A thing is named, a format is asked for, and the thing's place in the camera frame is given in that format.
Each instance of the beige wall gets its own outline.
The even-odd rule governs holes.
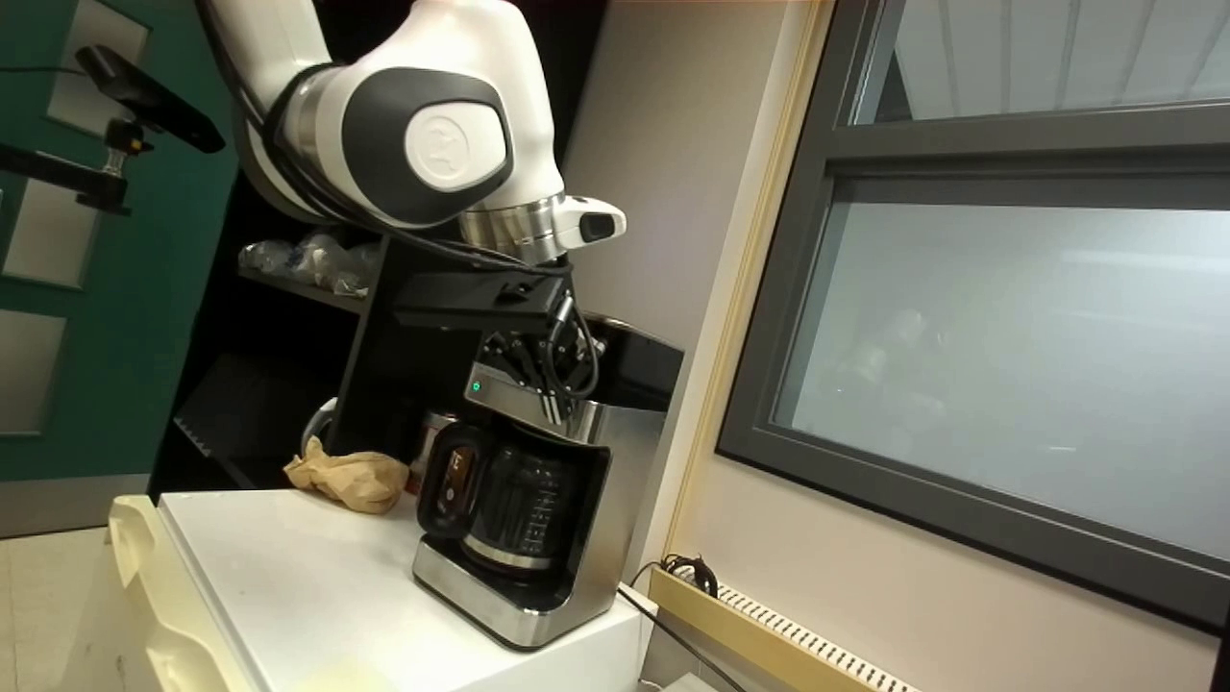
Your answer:
[[[578,263],[581,300],[687,351],[642,554],[706,554],[758,601],[930,692],[1202,692],[1202,633],[711,452],[808,9],[612,0],[565,170],[570,190],[622,202],[629,233]]]

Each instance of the black coffee maker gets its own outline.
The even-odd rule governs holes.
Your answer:
[[[467,304],[442,300],[461,296],[461,279],[428,272],[394,304],[401,323],[419,325],[414,351],[498,325],[482,329],[478,351],[439,351],[414,377],[419,400],[433,400],[410,574],[506,646],[537,651],[613,601],[680,351],[572,320],[570,336],[593,345],[578,359],[578,340],[555,336],[572,306],[570,290],[534,278],[474,292],[466,279]],[[444,363],[457,359],[467,369],[451,382]],[[549,382],[572,396],[542,393],[549,359],[562,363]]]

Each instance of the window frame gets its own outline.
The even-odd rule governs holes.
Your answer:
[[[845,114],[863,95],[859,67],[868,51],[890,51],[885,42],[890,32],[881,22],[890,10],[898,10],[897,0],[849,0],[833,9],[717,431],[717,452],[1163,619],[1221,629],[1230,610],[1225,563],[772,424],[789,388],[793,342],[808,320],[817,320],[804,315],[808,292],[799,290],[812,290],[825,272],[825,263],[833,263],[822,255],[822,243],[849,186],[863,186],[868,199],[898,186],[930,190],[935,199],[995,199],[986,190],[1003,179],[1043,190],[1089,179],[1090,202],[1097,197],[1112,197],[1107,186],[1145,186],[1163,209],[1208,209],[1213,202],[1209,186],[1230,190],[1230,104],[849,123]]]

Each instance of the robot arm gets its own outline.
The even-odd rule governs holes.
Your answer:
[[[298,218],[461,238],[520,267],[619,238],[565,197],[528,19],[506,0],[414,0],[352,67],[332,67],[311,0],[196,0],[241,104],[244,172]]]

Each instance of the window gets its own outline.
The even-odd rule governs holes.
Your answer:
[[[836,3],[717,449],[1218,629],[1230,3]]]

